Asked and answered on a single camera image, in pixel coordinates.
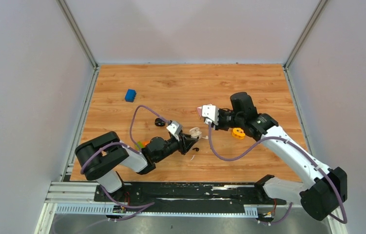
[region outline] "gray wall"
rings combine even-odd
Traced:
[[[290,71],[316,157],[348,173],[350,234],[366,233],[366,1],[330,0]]]
[[[34,231],[92,69],[54,0],[0,0],[0,233]]]
[[[318,0],[67,0],[100,63],[282,63]]]

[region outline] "wooden floor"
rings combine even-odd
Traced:
[[[133,103],[124,100],[128,89],[135,89]],[[176,120],[183,131],[200,127],[207,135],[207,125],[199,118],[196,107],[212,103],[231,108],[230,95],[246,91],[258,112],[268,113],[300,145],[305,146],[288,85],[280,65],[105,65],[102,66],[81,142],[108,131],[132,144],[128,131],[135,108],[144,104],[166,119]],[[156,117],[141,109],[133,127],[137,141],[155,136],[168,139],[165,127],[156,127]],[[230,132],[214,131],[213,144],[220,155],[235,157],[249,148],[254,140],[235,139]],[[210,150],[207,140],[200,140],[186,155],[174,153],[159,162],[147,175],[128,168],[115,170],[124,181],[237,181],[253,182],[267,174],[299,181],[297,175],[274,153],[259,145],[238,161],[225,162]],[[76,161],[71,180],[85,180]]]

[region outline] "orange gear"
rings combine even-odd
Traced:
[[[237,139],[244,139],[246,136],[245,131],[241,128],[233,128],[231,135]]]

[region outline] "small black item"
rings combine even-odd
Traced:
[[[109,214],[106,214],[105,216],[107,216],[107,218],[110,218],[110,219],[122,218],[122,216],[119,216],[119,215],[109,215]]]
[[[166,125],[166,122],[164,122],[162,119],[160,118],[156,118],[154,124],[157,127],[164,127]]]

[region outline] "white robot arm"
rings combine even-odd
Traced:
[[[279,198],[303,206],[317,220],[342,205],[347,199],[347,175],[331,169],[300,147],[268,114],[258,114],[246,92],[231,96],[233,110],[213,105],[202,107],[204,122],[214,130],[241,128],[244,133],[265,145],[288,164],[302,182],[281,180],[267,175],[256,183],[270,198]]]

